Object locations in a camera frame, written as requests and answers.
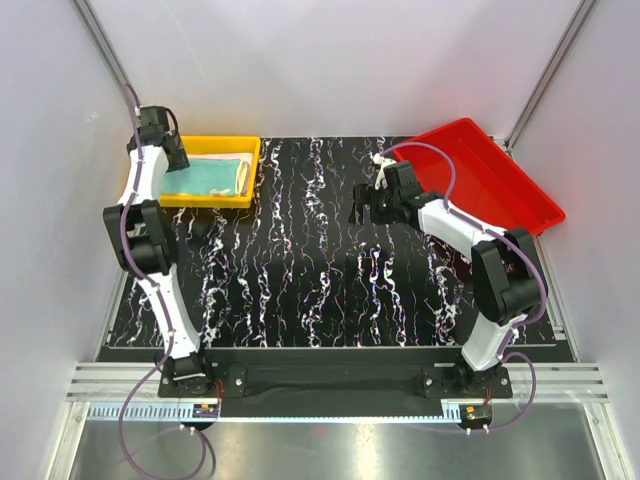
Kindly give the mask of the teal patterned towel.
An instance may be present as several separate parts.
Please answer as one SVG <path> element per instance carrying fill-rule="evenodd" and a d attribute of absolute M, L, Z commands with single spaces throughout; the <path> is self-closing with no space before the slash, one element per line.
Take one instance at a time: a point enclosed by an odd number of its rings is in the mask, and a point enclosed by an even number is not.
<path fill-rule="evenodd" d="M 190 166 L 164 175 L 163 195 L 239 196 L 245 189 L 250 162 L 240 158 L 189 160 Z"/>

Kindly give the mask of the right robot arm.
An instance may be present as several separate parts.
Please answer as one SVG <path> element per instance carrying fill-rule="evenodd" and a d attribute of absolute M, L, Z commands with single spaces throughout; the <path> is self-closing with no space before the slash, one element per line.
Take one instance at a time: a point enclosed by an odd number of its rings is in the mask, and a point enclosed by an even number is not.
<path fill-rule="evenodd" d="M 360 222 L 368 208 L 372 223 L 409 225 L 471 261 L 478 316 L 445 378 L 463 395 L 476 396 L 497 375 L 519 328 L 545 314 L 547 288 L 533 237 L 526 229 L 506 230 L 483 222 L 441 194 L 425 191 L 406 161 L 377 155 L 374 163 L 375 182 L 353 188 L 349 222 Z"/>

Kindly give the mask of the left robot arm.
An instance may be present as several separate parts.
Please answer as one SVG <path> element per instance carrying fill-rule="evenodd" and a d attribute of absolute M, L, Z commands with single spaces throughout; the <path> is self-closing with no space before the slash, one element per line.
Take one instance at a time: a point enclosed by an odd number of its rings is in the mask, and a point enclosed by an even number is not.
<path fill-rule="evenodd" d="M 160 205 L 165 175 L 188 169 L 189 160 L 170 109 L 135 104 L 131 119 L 127 182 L 116 205 L 103 210 L 103 222 L 121 269 L 137 279 L 151 304 L 164 344 L 161 388 L 167 395 L 203 396 L 214 388 L 216 372 L 187 312 L 179 249 Z"/>

